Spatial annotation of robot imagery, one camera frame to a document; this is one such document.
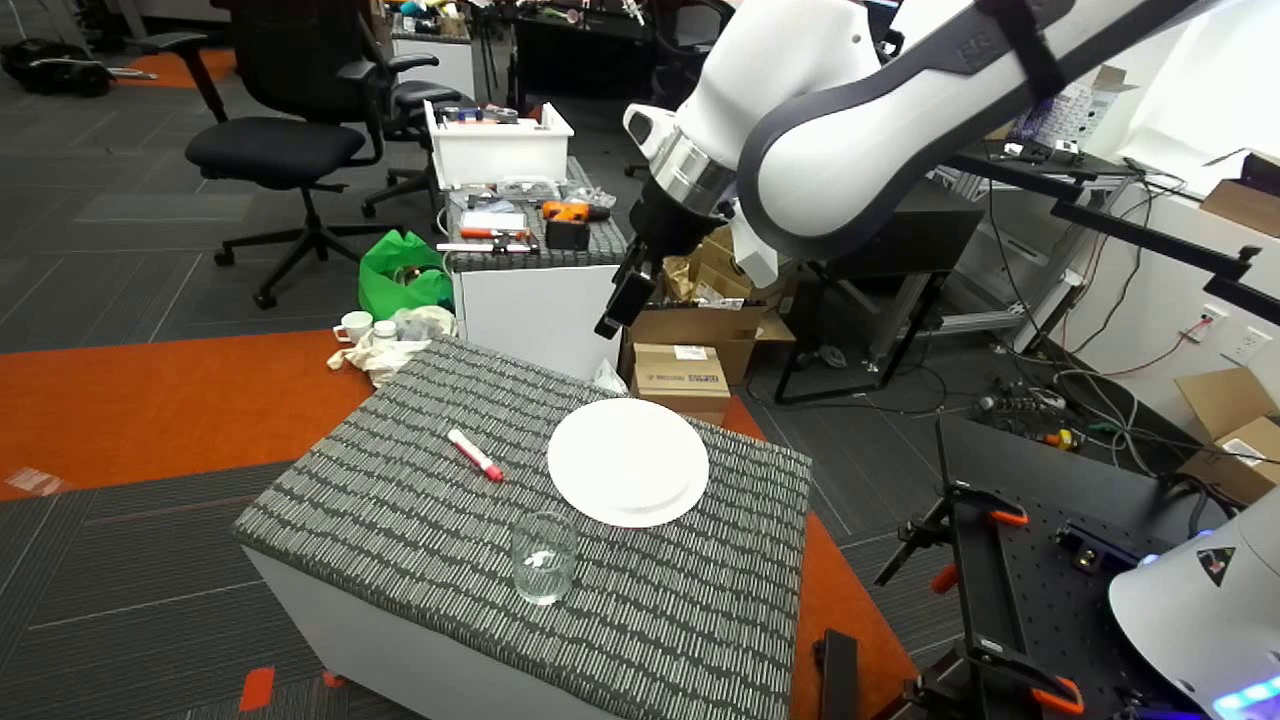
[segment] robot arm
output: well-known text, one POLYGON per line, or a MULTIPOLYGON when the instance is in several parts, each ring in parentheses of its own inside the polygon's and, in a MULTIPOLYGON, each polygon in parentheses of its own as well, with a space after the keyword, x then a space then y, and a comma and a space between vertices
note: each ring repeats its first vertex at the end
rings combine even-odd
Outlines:
POLYGON ((772 252, 844 256, 868 244, 948 152, 1192 4, 1216 0, 972 0, 880 64, 860 4, 748 0, 676 112, 624 116, 648 180, 596 332, 632 324, 660 260, 724 220, 756 280, 776 268, 772 252))

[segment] gray carpet floor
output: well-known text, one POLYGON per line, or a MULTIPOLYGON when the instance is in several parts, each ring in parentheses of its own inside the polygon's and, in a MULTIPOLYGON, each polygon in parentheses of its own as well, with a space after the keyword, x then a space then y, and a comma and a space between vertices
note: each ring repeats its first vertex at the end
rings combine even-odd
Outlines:
MULTIPOLYGON (((236 84, 224 88, 232 96, 232 116, 252 108, 236 84)), ((636 152, 616 128, 620 104, 568 100, 560 108, 576 124, 572 156, 580 156, 592 180, 628 208, 636 200, 636 180, 624 176, 624 168, 636 164, 636 152)), ((224 236, 292 228, 300 220, 300 200, 248 184, 200 180, 184 160, 184 140, 204 124, 204 104, 192 92, 120 88, 100 100, 52 100, 24 96, 16 84, 0 80, 0 352, 328 328, 356 304, 356 272, 344 260, 304 264, 272 312, 252 304, 252 288, 272 268, 276 252, 240 252, 236 268, 212 264, 212 248, 224 236)), ((384 168, 416 168, 420 160, 424 156, 412 144, 392 144, 384 168)), ((344 172, 340 180, 348 192, 320 196, 320 212, 332 224, 360 220, 360 196, 380 188, 384 168, 344 172)), ((380 220, 428 232, 416 196, 384 204, 380 220)), ((884 392, 820 408, 776 408, 768 400, 776 372, 780 356, 760 352, 748 380, 748 404, 772 440, 816 456, 812 504, 836 532, 848 564, 872 580, 896 548, 896 528, 920 516, 940 488, 932 416, 976 412, 976 400, 996 376, 1008 376, 1012 364, 984 344, 924 344, 884 392)), ((216 536, 228 520, 228 508, 200 512, 196 528, 216 536)), ((40 524, 40 516, 4 520, 0 532, 24 536, 20 528, 32 524, 40 524)), ((872 588, 920 664, 960 636, 956 600, 924 592, 940 564, 936 556, 940 552, 928 552, 908 564, 896 584, 872 588)), ((92 568, 96 560, 80 556, 76 564, 56 564, 48 572, 92 568)), ((124 592, 120 604, 184 592, 160 588, 164 568, 156 572, 156 580, 112 576, 104 588, 124 592)), ((236 588, 252 584, 252 576, 236 568, 220 584, 236 588)), ((48 620, 40 620, 48 632, 76 632, 76 616, 92 612, 92 600, 84 596, 60 596, 56 604, 60 608, 48 608, 48 620)), ((176 612, 196 612, 200 624, 216 616, 208 604, 184 604, 176 612)), ((304 656, 296 636, 280 636, 280 648, 284 660, 304 656)), ((92 712, 100 692, 108 688, 40 684, 28 708, 104 716, 92 712)))

